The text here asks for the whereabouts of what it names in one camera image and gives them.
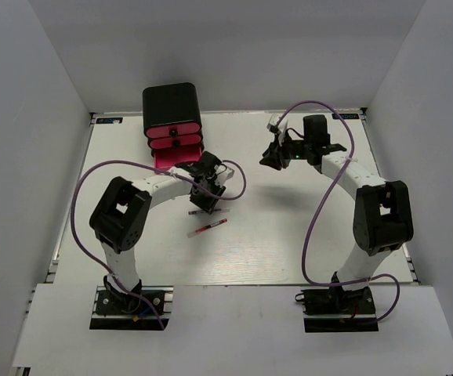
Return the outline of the purple gel pen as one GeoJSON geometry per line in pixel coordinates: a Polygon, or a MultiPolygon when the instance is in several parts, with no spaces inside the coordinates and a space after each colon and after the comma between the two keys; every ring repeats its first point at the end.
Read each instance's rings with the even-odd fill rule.
{"type": "Polygon", "coordinates": [[[221,213],[221,212],[230,212],[229,208],[215,208],[211,211],[206,211],[206,210],[193,210],[193,211],[188,211],[188,215],[202,215],[202,214],[207,214],[211,215],[213,213],[221,213]]]}

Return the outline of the red gel pen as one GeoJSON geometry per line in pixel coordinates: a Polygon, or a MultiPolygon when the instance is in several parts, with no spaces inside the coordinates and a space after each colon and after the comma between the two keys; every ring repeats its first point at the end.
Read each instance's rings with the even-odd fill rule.
{"type": "Polygon", "coordinates": [[[205,226],[203,226],[203,227],[201,227],[201,228],[199,228],[199,229],[196,229],[196,230],[193,230],[193,231],[189,232],[189,233],[187,234],[187,237],[188,237],[188,238],[195,237],[195,236],[197,236],[197,235],[200,234],[200,233],[203,233],[203,232],[205,232],[205,231],[207,231],[207,230],[210,230],[210,229],[212,229],[212,228],[215,228],[215,227],[217,227],[217,226],[221,226],[222,224],[225,224],[225,223],[227,223],[227,222],[228,222],[227,219],[220,219],[220,220],[218,220],[218,221],[209,223],[208,225],[205,225],[205,226]]]}

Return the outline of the pink top drawer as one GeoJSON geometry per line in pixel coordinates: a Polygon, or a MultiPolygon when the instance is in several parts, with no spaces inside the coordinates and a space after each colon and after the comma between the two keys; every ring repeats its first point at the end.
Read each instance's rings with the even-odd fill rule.
{"type": "Polygon", "coordinates": [[[198,123],[176,123],[168,125],[151,126],[144,129],[144,134],[149,139],[160,139],[194,134],[201,131],[198,123]]]}

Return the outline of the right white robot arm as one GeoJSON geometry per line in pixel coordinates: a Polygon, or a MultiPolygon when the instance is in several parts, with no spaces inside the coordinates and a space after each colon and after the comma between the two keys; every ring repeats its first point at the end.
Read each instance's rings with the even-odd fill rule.
{"type": "Polygon", "coordinates": [[[267,125],[274,134],[259,162],[280,171],[292,160],[306,161],[333,180],[354,199],[353,237],[355,244],[347,260],[335,272],[329,293],[331,306],[348,312],[358,302],[359,291],[368,286],[381,263],[413,238],[414,229],[408,187],[401,181],[388,182],[373,174],[331,141],[324,115],[303,118],[303,135],[293,139],[287,120],[274,115],[267,125]]]}

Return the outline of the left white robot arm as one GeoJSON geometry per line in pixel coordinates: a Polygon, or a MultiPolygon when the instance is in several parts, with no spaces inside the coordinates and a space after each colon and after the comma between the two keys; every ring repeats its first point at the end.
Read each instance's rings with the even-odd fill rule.
{"type": "Polygon", "coordinates": [[[141,302],[142,282],[136,271],[135,246],[152,208],[188,196],[192,204],[210,214],[234,176],[215,155],[205,152],[195,162],[183,162],[150,178],[130,181],[113,178],[89,220],[104,250],[110,269],[103,284],[124,313],[134,313],[141,302]]]}

